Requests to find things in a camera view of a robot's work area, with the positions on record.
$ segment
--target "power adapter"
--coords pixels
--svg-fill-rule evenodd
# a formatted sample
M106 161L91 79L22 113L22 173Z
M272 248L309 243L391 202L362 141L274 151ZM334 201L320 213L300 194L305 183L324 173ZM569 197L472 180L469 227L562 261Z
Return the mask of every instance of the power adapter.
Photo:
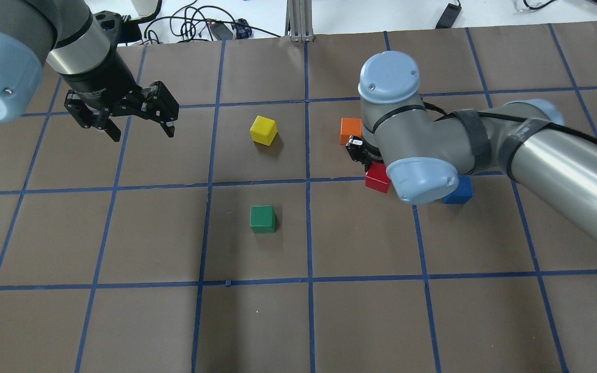
M441 18L436 23L436 28L451 28L453 23L455 23L455 19L460 14L460 10L462 10L460 5L448 4L444 13L441 14Z

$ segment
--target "robotic arm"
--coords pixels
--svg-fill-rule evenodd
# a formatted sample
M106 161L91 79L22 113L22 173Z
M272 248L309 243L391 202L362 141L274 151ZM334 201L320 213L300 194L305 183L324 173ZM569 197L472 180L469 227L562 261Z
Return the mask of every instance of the robotic arm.
M0 122L24 113L47 61L73 88L64 107L81 127L119 141L110 117L135 115L173 137L179 105L162 82L135 83L116 51L121 22L112 12L94 17L83 0L0 0Z
M361 71L363 138L353 160L386 163L398 197L424 204L452 193L458 175L496 165L597 239L597 139L564 127L548 101L462 110L431 121L417 93L419 69L407 54L372 56Z

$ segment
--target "yellow cube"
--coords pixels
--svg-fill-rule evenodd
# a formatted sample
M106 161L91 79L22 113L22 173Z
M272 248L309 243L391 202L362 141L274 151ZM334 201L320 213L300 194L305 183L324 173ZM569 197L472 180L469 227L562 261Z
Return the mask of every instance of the yellow cube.
M271 142L275 139L275 135L278 134L278 127L275 125L275 120L258 116L253 122L253 126L250 128L250 136L253 141L264 144L265 146L271 146Z

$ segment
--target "green cube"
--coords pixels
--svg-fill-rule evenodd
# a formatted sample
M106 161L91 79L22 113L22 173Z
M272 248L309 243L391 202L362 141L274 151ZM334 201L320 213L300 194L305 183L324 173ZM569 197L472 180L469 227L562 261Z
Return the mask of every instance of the green cube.
M255 233L275 232L273 206L252 206L250 208L250 227Z

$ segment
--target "colored block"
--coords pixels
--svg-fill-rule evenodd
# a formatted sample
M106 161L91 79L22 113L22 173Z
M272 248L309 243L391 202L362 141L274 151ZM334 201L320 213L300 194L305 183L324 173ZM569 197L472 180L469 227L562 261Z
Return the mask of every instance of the colored block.
M361 137L361 127L363 126L363 122L358 118L342 118L340 121L340 144L341 146L345 146L347 141L349 141L349 137L354 135L356 137Z
M372 165L365 173L365 186L375 191L388 193L391 179L386 175L386 165L384 163L372 162Z
M253 138L253 141L264 144L265 146L271 146L271 142L273 142L277 134L278 127L275 125L275 120L270 120L263 116L255 118L250 128L250 137Z
M273 206L252 206L250 208L250 227L255 233L275 232Z
M460 184L453 193L444 197L446 205L464 205L474 196L474 186L471 184L471 176L460 176Z

